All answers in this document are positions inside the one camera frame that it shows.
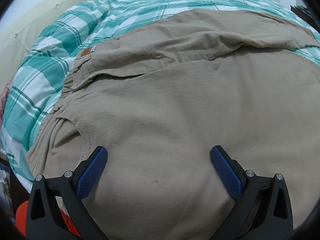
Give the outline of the beige khaki pants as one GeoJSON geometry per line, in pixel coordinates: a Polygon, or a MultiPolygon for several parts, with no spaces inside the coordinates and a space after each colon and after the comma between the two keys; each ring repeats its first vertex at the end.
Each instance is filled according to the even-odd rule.
{"type": "Polygon", "coordinates": [[[80,51],[25,160],[61,176],[109,159],[84,205],[114,239],[208,239],[231,211],[209,157],[221,145],[281,173],[293,226],[319,199],[319,65],[310,29],[262,12],[194,9],[80,51]]]}

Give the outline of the pink cloth by bed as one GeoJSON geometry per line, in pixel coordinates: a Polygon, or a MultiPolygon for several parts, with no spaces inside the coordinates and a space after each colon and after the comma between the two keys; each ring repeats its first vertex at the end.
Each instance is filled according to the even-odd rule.
{"type": "Polygon", "coordinates": [[[10,93],[10,85],[11,83],[7,83],[3,89],[3,91],[1,92],[1,98],[0,98],[0,116],[1,116],[1,123],[3,122],[3,114],[4,114],[4,107],[5,107],[5,103],[7,101],[7,98],[9,96],[10,93]]]}

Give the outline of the teal plaid bed cover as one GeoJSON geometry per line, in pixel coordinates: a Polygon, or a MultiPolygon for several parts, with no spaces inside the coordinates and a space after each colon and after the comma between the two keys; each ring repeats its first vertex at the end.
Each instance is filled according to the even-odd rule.
{"type": "Polygon", "coordinates": [[[5,102],[1,141],[14,175],[27,190],[34,178],[25,161],[39,127],[58,101],[77,53],[132,29],[191,9],[269,13],[304,27],[291,10],[269,0],[84,0],[41,28],[18,70],[5,102]]]}

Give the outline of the cream padded headboard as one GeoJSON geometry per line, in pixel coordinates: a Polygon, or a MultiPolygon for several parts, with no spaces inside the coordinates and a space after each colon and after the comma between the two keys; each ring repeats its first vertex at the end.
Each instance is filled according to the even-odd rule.
{"type": "Polygon", "coordinates": [[[84,1],[90,0],[45,0],[1,33],[1,90],[10,83],[43,29],[67,9],[84,1]]]}

